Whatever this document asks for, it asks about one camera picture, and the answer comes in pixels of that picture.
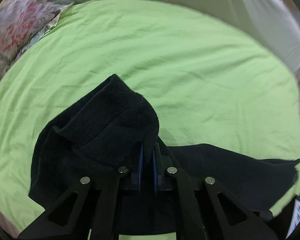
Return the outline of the black pants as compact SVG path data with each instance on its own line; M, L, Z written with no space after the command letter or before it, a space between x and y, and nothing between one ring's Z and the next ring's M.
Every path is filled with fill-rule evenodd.
M51 120L34 147L29 197L48 207L84 176L150 161L155 145L174 167L211 176L247 208L270 209L296 183L297 160L257 160L209 144L166 146L149 102L112 75Z

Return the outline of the green bed sheet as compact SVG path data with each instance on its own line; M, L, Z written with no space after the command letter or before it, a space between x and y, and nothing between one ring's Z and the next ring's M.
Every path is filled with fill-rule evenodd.
M300 159L298 82L248 34L166 3L74 5L0 82L0 212L18 231L43 211L27 195L39 133L112 74L153 106L166 145ZM300 194L296 168L298 181L274 215Z

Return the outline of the floral pillow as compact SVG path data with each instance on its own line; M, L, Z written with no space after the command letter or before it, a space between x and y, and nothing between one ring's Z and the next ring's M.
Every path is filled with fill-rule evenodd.
M71 0L3 0L0 3L0 81L25 51L58 23Z

